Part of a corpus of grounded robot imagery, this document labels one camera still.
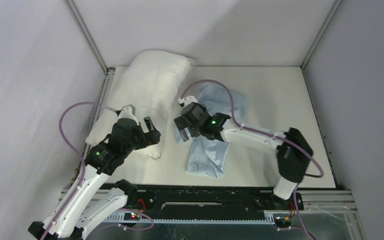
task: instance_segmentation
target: pillow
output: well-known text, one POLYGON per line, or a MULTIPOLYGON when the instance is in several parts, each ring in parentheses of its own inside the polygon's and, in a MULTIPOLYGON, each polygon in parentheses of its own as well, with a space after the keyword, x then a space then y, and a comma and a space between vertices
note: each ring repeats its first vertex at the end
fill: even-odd
MULTIPOLYGON (((135 152, 153 159, 161 157, 167 117, 179 86, 194 66, 193 59, 166 51, 151 50, 140 53, 124 74, 121 73, 122 69, 117 67, 110 95, 104 104, 117 110, 132 104, 137 120, 143 125, 143 118, 150 117, 155 128, 161 133, 158 144, 135 152)), ((118 117, 113 112, 102 111, 86 138, 86 143, 97 145, 111 133, 117 120, 118 117)))

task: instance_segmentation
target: robotic arm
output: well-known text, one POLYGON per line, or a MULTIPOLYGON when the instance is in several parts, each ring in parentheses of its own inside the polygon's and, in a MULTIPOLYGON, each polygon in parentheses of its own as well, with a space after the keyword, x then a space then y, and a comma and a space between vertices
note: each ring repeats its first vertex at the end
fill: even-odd
POLYGON ((149 117, 144 118, 148 132, 144 132, 135 117, 135 109, 128 105, 118 111, 119 119, 113 125, 111 134, 92 147, 85 159, 85 173, 82 186, 80 174, 55 211, 43 222, 33 222, 28 231, 41 239, 48 226, 44 240, 81 240, 91 233, 105 218, 125 205, 132 206, 137 200, 137 187, 126 180, 115 183, 105 199, 83 212, 96 191, 113 172, 124 163, 133 150, 146 148, 160 142, 160 132, 155 129, 149 117), (55 215, 61 210, 58 219, 55 215))
POLYGON ((288 139, 313 155, 313 150, 299 130, 291 127, 288 132, 282 132, 247 127, 244 124, 235 126, 228 121, 231 118, 229 115, 218 112, 211 116, 194 96, 179 99, 178 102, 184 108, 181 116, 174 119, 174 123, 184 141, 189 139, 187 129, 192 137, 202 135, 209 140, 240 143, 267 153, 275 153, 280 176, 273 189, 273 201, 276 203, 290 199, 294 189, 302 182, 310 160, 277 137, 288 139))

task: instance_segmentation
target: light blue fabric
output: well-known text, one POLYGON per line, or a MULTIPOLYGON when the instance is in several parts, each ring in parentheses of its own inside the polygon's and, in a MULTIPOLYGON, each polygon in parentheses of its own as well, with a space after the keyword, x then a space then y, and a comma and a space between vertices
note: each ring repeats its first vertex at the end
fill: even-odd
MULTIPOLYGON (((223 113, 232 116, 229 94, 223 87, 207 83, 201 85, 199 89, 201 93, 197 98, 198 103, 204 104, 210 115, 223 113)), ((239 121, 244 121, 248 110, 248 98, 236 91, 231 91, 231 93, 234 101, 235 118, 239 121)), ((182 137, 176 127, 174 127, 174 132, 178 144, 182 144, 182 137)), ((225 172, 228 148, 228 142, 208 140, 203 136, 193 138, 192 145, 190 146, 187 171, 214 178, 220 177, 225 172)))

